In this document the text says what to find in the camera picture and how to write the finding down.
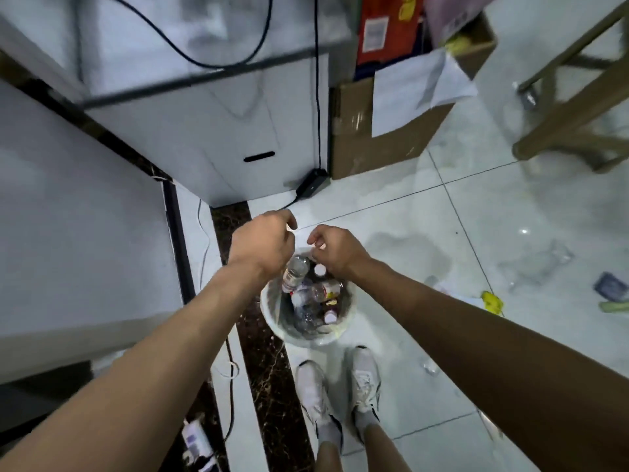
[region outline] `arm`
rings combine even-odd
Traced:
[[[400,275],[347,230],[320,225],[308,243],[319,247],[317,261],[380,303],[540,469],[627,469],[629,380]]]
[[[25,437],[0,471],[157,470],[221,344],[295,250],[287,210],[236,230],[227,266],[193,301]]]

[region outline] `green object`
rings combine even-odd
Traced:
[[[603,313],[624,313],[629,311],[629,301],[616,303],[615,301],[602,301],[598,304]]]

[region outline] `white paper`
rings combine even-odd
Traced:
[[[399,129],[427,110],[478,95],[444,48],[375,72],[371,136]]]

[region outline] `left hand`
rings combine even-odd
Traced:
[[[265,282],[279,276],[295,253],[297,228],[290,210],[271,210],[245,223],[232,235],[228,264],[250,263],[261,267]]]

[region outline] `red box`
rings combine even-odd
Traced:
[[[410,54],[423,0],[363,0],[357,64]]]

